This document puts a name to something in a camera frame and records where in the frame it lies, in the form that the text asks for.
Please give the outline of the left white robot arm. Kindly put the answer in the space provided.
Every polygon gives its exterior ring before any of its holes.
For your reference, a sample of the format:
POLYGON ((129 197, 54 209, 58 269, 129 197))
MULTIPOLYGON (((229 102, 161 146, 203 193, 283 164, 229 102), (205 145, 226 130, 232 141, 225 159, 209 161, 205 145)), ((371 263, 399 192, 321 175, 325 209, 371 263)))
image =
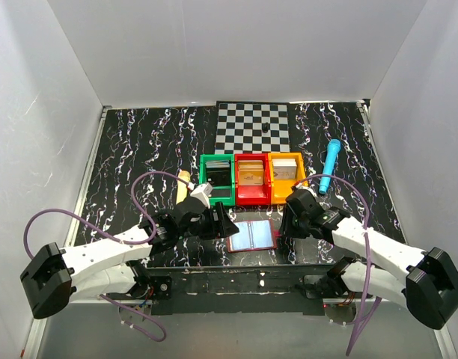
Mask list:
POLYGON ((100 294, 128 294, 143 298, 150 281, 138 269, 139 260, 173 248, 196 236, 224 239, 239 232, 222 203, 206 205, 187 198, 173 210, 117 235, 103 235, 86 245, 61 248, 52 242, 36 254, 22 271, 20 281, 35 319, 62 311, 71 301, 100 294))

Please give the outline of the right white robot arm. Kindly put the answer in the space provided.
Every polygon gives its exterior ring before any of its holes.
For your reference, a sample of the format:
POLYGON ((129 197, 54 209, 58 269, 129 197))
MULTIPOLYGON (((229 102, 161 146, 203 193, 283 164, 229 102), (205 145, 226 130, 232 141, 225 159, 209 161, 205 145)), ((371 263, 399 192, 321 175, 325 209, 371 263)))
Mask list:
POLYGON ((405 307, 421 324, 442 329, 458 309, 458 271, 440 248, 425 251, 396 242, 337 207, 324 209, 306 188, 286 199, 281 234, 314 237, 356 256, 343 257, 308 288, 321 296, 350 292, 405 307))

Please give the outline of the red leather card holder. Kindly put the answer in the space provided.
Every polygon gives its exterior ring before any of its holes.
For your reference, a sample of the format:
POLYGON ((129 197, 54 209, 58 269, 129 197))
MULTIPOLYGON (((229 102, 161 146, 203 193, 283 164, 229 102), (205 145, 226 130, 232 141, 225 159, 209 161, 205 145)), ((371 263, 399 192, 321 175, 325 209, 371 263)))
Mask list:
POLYGON ((229 252, 272 250, 277 247, 275 231, 269 219, 240 221, 235 225, 239 232, 228 237, 229 252))

